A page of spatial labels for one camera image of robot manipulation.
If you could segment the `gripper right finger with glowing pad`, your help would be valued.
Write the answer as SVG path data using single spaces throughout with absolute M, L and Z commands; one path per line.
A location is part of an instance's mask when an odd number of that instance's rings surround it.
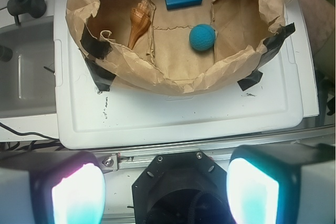
M 335 146 L 240 145 L 226 191 L 236 223 L 335 223 Z

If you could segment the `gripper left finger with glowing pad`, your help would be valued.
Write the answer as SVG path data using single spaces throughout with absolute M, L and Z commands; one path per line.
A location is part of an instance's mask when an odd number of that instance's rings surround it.
M 1 223 L 101 223 L 105 202 L 91 152 L 1 153 Z

